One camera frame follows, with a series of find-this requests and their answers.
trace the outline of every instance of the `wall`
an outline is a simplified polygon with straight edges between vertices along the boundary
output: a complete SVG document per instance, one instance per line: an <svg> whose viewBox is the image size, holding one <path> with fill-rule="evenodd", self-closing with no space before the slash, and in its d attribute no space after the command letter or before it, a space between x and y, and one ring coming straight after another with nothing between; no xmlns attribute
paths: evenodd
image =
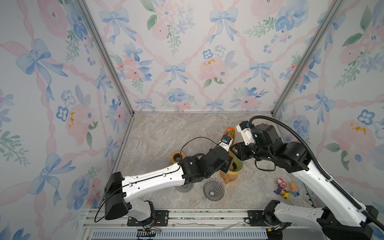
<svg viewBox="0 0 384 240"><path fill-rule="evenodd" d="M331 3L86 2L134 110L177 112L270 111Z"/></svg>
<svg viewBox="0 0 384 240"><path fill-rule="evenodd" d="M347 0L278 118L384 221L384 1ZM287 141L294 140L286 131ZM374 239L384 239L376 227Z"/></svg>
<svg viewBox="0 0 384 240"><path fill-rule="evenodd" d="M76 239L128 114L71 0L2 1L0 22L0 239Z"/></svg>

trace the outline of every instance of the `gray marble surface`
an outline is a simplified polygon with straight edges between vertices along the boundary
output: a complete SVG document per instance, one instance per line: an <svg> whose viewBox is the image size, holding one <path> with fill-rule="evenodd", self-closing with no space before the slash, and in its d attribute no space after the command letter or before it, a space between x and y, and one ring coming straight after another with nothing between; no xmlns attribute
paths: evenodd
<svg viewBox="0 0 384 240"><path fill-rule="evenodd" d="M169 166L169 157L190 139L204 136L219 141L227 127L235 127L249 120L255 114L250 113L139 113L135 115L127 146L122 155L118 171L123 176L138 175ZM255 125L272 122L257 119ZM242 141L237 135L236 142ZM206 139L196 139L183 148L187 156L207 153L214 144ZM258 162L259 168L272 167L271 162ZM274 181L283 177L287 184L295 182L300 188L300 196L284 199L273 191L277 189ZM239 177L228 184L216 172L210 179L217 179L225 187L224 197L216 202L208 200L203 194L206 180L195 183L189 192L180 192L180 187L168 187L140 197L150 200L155 208L264 208L275 199L286 204L310 207L302 183L284 169L264 172L255 167L253 159L244 162Z"/></svg>

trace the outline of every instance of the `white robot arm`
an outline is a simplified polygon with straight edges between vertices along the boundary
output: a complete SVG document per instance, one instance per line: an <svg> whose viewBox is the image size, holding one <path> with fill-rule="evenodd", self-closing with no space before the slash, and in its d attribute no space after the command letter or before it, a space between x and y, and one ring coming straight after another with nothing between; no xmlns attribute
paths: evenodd
<svg viewBox="0 0 384 240"><path fill-rule="evenodd" d="M272 161L276 166L298 177L327 206L304 208L272 200L265 208L263 217L253 219L253 223L266 222L272 226L296 223L322 231L331 240L369 240L372 229L368 223L374 221L379 227L382 226L376 220L378 211L373 206L363 205L349 194L343 194L343 189L321 168L305 143L283 143L272 125L253 126L252 121L255 118L278 123L273 118L255 116L249 122L244 121L236 127L243 142L232 147L233 140L224 135L220 144L207 154L185 157L167 168L125 177L120 172L113 173L104 189L105 219L128 215L143 226L151 225L155 219L153 204L150 201L141 201L138 197L165 187L201 182L218 170L227 172L232 163L228 152L232 151L242 161L250 158L255 159L255 164L261 160Z"/></svg>

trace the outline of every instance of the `black cable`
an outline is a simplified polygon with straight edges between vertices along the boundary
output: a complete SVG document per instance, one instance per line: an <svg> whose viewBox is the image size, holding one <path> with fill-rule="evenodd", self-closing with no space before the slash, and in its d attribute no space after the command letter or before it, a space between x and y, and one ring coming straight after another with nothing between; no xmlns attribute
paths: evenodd
<svg viewBox="0 0 384 240"><path fill-rule="evenodd" d="M207 137L195 137L194 139L189 140L186 144L184 144L184 145L181 147L181 149L180 149L180 155L181 155L181 150L183 150L183 148L184 148L188 143L190 143L190 142L192 142L193 140L198 139L198 138L205 138L205 139L208 139L209 141L211 141L211 142L213 142L214 144L216 144L215 147L217 147L217 146L221 143L221 141L220 141L220 142L217 144L217 143L215 143L213 140L211 140L211 139L209 139L209 138L207 138Z"/></svg>
<svg viewBox="0 0 384 240"><path fill-rule="evenodd" d="M274 122L280 126L282 126L283 128L285 128L286 130L288 130L288 132L290 132L295 138L297 138L297 140L299 140L299 142L304 146L305 150L308 152L310 158L312 159L314 165L316 166L316 168L318 169L318 171L325 177L325 179L327 180L330 180L332 179L331 176L329 176L327 174L327 172L322 168L322 166L320 165L319 161L317 160L317 158L315 157L315 155L313 154L312 150L309 148L308 144L300 137L299 134L297 134L292 128L290 128L288 125L280 122L279 120L276 120L274 118L271 118L271 117L268 117L268 116L263 116L263 115L258 115L258 116L254 116L252 117L250 120L249 120L249 125L252 127L252 121L255 120L255 119L265 119L265 120L269 120L271 122ZM363 210L362 209L362 206L357 203L355 201L355 199L353 199L353 197L347 193L335 180L332 180L330 181L330 183L344 196L346 197L350 203L352 203L352 205L355 206L355 208L357 208L363 215L365 215L367 217L367 219L369 219L370 221L372 221L373 223L375 223L379 228L381 228L381 230L384 231L384 225L379 222L374 216L372 216L369 212L367 212L365 209Z"/></svg>
<svg viewBox="0 0 384 240"><path fill-rule="evenodd" d="M184 144L182 147L181 147L181 149L180 149L180 155L181 155L181 150L183 150L183 147L185 147L189 142L191 142L192 140L195 140L195 139L197 139L197 138L205 138L205 139L208 139L208 140L210 140L211 142L213 142L214 144L216 144L213 140L211 140L211 139L209 139L209 138L207 138L207 137L195 137L194 139L191 139L191 140L189 140L186 144ZM177 172L178 170L180 170L180 168L181 168L181 165L179 165L179 168L177 169L177 170L175 170L175 171L172 171L172 172L168 172L168 173L166 173L166 174L171 174L171 173L174 173L174 172ZM146 180L149 180L149 179L152 179L152 178L155 178L155 177L160 177L160 176L163 176L163 174L161 174L161 175L157 175L157 176L153 176L153 177L149 177L149 178L146 178L146 179L142 179L142 180L139 180L139 181L136 181L136 182L133 182L133 183L129 183L129 184L126 184L126 185L124 185L124 186L122 186L122 187L119 187L118 189L116 189L102 204L101 204L101 206L99 207L99 210L97 211L97 213L96 213L96 215L95 215L95 219L94 219L94 222L99 222L101 219L103 219L104 217L105 217L105 215L104 216L102 216L99 220L97 220L96 221L96 217L97 217L97 215L99 214L99 212L100 212L100 209L101 209L101 207L104 205L104 203L106 202L106 201L108 201L108 199L110 198L110 197L112 197L113 196L113 194L115 193L115 192L117 192L118 190L120 190L120 189L122 189L123 187L126 187L126 186L128 186L128 185L131 185L131 184L136 184L136 183L138 183L138 182L142 182L142 181L146 181Z"/></svg>

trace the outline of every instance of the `toy figure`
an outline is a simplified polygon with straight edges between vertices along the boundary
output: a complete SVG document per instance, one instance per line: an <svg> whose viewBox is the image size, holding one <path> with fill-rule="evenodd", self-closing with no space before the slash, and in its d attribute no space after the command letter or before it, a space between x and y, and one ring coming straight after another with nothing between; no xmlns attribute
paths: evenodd
<svg viewBox="0 0 384 240"><path fill-rule="evenodd" d="M274 193L276 193L277 195L281 195L283 196L283 198L285 199L288 199L289 198L289 195L290 193L286 190L284 190L282 187L278 186L277 187L277 190L273 191Z"/></svg>
<svg viewBox="0 0 384 240"><path fill-rule="evenodd" d="M294 182L291 182L290 183L290 187L291 187L291 192L292 192L292 194L295 196L295 197L298 197L299 196L299 191L300 191L300 189L298 189L297 187L296 187L296 185L295 185L295 183Z"/></svg>
<svg viewBox="0 0 384 240"><path fill-rule="evenodd" d="M284 179L281 177L275 181L277 185L279 185L282 189L286 190L288 185L284 182Z"/></svg>

